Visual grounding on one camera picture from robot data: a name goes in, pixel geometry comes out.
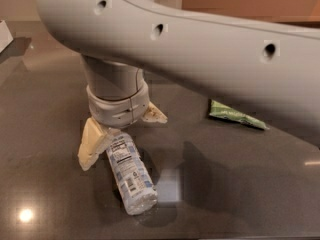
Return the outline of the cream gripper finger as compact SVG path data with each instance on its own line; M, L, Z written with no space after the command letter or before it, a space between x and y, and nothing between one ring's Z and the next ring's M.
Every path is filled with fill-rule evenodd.
M87 171L112 143L119 129L100 124L93 117L87 119L78 151L79 164Z
M144 122L149 123L162 123L165 124L168 122L168 117L152 102L148 104L147 110L142 116Z

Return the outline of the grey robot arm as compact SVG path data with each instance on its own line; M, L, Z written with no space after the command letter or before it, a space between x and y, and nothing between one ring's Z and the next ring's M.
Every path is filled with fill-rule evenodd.
M154 0L37 0L48 32L80 54L90 112L124 128L163 76L312 145L320 142L316 29L183 11Z

